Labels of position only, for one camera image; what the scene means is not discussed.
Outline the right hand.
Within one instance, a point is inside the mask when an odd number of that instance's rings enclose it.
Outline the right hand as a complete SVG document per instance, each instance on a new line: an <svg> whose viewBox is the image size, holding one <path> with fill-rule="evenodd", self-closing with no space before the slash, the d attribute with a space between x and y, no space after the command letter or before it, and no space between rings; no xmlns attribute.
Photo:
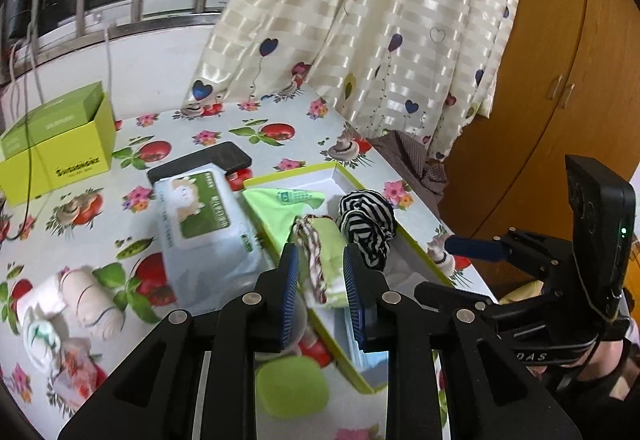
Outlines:
<svg viewBox="0 0 640 440"><path fill-rule="evenodd" d="M596 342L573 364L539 365L528 369L551 391L591 384L598 394L623 401L638 385L639 343L629 338Z"/></svg>

